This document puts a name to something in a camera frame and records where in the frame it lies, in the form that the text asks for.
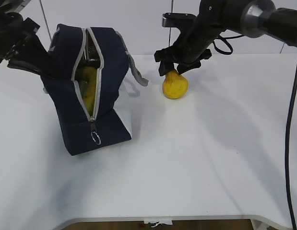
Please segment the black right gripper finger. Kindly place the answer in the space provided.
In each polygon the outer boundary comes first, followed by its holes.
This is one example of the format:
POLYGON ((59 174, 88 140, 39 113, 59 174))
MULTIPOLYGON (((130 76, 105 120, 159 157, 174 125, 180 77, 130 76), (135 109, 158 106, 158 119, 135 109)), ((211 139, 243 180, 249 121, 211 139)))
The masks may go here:
POLYGON ((160 61, 160 65, 159 65, 159 76, 165 76, 167 73, 169 73, 170 71, 174 70, 175 66, 173 62, 168 62, 168 61, 160 61))
POLYGON ((179 75, 182 75, 183 73, 186 73, 192 69, 198 69, 201 67, 201 62, 198 61, 194 64, 191 65, 183 65, 183 64, 178 64, 177 66, 177 72, 179 75))

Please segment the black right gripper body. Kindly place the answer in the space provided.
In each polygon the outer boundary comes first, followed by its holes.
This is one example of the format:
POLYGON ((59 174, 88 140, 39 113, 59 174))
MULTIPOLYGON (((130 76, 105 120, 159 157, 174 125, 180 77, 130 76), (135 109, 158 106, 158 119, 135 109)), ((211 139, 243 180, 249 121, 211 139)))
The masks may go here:
POLYGON ((156 62, 168 61, 174 64, 191 65, 198 61, 208 60, 212 53, 208 46, 212 38, 199 36, 195 39, 178 39, 173 45, 157 50, 154 54, 156 62))

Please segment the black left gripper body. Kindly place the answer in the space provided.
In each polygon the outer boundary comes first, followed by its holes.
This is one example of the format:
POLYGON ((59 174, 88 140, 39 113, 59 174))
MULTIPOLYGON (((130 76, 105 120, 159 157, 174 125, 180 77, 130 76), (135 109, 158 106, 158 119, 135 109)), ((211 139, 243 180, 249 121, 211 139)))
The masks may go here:
POLYGON ((38 25, 31 18, 23 19, 17 12, 0 11, 0 63, 9 57, 15 46, 35 35, 38 25))

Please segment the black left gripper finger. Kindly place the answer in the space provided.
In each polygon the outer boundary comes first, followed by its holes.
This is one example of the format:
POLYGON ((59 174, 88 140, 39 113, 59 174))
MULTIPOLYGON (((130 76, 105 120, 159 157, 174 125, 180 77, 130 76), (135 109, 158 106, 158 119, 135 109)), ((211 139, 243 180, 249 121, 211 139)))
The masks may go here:
POLYGON ((18 69, 26 72, 31 72, 37 75, 46 75, 47 73, 43 70, 43 64, 38 60, 21 60, 21 59, 10 59, 7 65, 10 69, 18 69))
POLYGON ((61 72, 55 60, 45 50, 37 35, 32 35, 23 40, 14 48, 13 59, 38 60, 43 64, 46 77, 60 78, 61 72))

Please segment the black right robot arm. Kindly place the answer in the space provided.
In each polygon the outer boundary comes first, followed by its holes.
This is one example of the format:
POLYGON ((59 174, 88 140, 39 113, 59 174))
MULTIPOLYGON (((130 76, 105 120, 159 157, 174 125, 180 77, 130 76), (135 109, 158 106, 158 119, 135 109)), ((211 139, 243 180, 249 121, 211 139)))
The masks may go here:
POLYGON ((183 74, 199 68, 212 56, 208 47, 216 39, 227 41, 220 36, 226 30, 249 38, 268 35, 297 47, 297 10, 277 9, 271 0, 202 0, 198 15, 164 13, 162 26, 177 28, 180 34, 171 46, 154 54, 160 76, 174 69, 183 74))

